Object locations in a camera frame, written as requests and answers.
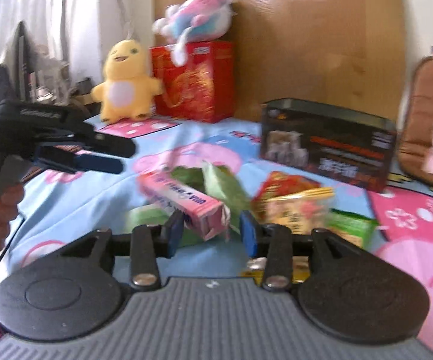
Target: plush toy's arm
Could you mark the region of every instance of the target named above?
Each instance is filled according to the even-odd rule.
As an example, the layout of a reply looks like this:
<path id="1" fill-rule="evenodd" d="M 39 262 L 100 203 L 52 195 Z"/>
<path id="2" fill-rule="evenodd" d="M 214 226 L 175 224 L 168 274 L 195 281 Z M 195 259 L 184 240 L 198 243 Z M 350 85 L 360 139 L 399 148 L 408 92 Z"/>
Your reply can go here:
<path id="1" fill-rule="evenodd" d="M 153 96 L 158 96 L 163 93 L 163 82 L 155 77 L 149 77 L 150 88 Z"/>
<path id="2" fill-rule="evenodd" d="M 95 86 L 91 91 L 93 100 L 95 100 L 97 103 L 101 103 L 103 101 L 104 84 L 105 83 Z"/>

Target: white logo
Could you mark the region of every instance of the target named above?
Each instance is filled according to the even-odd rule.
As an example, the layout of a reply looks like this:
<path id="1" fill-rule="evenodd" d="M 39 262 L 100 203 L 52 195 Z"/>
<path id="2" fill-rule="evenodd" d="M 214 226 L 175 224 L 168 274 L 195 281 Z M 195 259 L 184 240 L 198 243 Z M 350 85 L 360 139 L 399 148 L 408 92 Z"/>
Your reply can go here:
<path id="1" fill-rule="evenodd" d="M 28 108 L 22 109 L 20 111 L 20 115 L 36 116 L 36 117 L 48 117 L 50 119 L 60 119 L 60 117 L 61 117 L 60 112 L 44 112 L 44 111 L 37 111 L 35 109 L 28 109 Z"/>
<path id="2" fill-rule="evenodd" d="M 217 288 L 220 285 L 220 283 L 218 283 L 218 281 L 216 280 L 212 280 L 208 283 L 205 283 L 205 286 L 210 288 L 211 290 L 213 290 L 214 288 Z"/>

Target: stuffed animal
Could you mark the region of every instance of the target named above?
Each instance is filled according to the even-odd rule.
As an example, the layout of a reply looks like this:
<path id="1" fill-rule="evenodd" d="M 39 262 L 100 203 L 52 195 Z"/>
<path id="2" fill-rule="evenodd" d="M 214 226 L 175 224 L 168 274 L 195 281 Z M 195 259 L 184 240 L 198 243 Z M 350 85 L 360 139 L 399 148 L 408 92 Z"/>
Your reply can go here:
<path id="1" fill-rule="evenodd" d="M 152 31 L 175 43 L 172 62 L 183 66 L 188 60 L 187 42 L 212 41 L 230 28 L 234 12 L 230 0 L 187 0 L 182 5 L 171 5 L 163 19 L 155 21 Z"/>
<path id="2" fill-rule="evenodd" d="M 163 93 L 163 85 L 147 74 L 146 61 L 146 49 L 135 40 L 123 40 L 112 47 L 103 67 L 105 81 L 91 91 L 95 101 L 103 103 L 103 122 L 150 117 L 153 96 Z"/>

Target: red box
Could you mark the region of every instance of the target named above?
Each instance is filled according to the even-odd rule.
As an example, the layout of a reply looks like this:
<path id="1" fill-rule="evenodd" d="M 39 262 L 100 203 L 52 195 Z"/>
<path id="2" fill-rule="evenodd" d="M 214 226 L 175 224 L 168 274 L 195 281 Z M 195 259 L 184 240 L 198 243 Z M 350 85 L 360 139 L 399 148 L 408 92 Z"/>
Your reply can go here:
<path id="1" fill-rule="evenodd" d="M 151 49 L 153 75 L 165 92 L 155 97 L 160 115 L 215 123 L 235 112 L 233 44 L 214 40 L 187 44 L 188 62 L 175 67 L 165 46 Z"/>

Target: pink and blue plush toy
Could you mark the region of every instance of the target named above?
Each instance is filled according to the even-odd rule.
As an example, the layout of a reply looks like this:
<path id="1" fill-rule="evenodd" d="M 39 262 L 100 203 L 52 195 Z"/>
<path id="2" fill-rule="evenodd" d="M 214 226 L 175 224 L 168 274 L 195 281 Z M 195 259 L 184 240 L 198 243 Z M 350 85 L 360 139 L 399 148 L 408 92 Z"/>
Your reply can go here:
<path id="1" fill-rule="evenodd" d="M 165 17 L 153 24 L 153 33 L 167 38 L 172 62 L 183 66 L 188 60 L 187 42 L 212 41 L 223 36 L 231 25 L 234 12 L 230 0 L 187 0 L 171 5 Z"/>

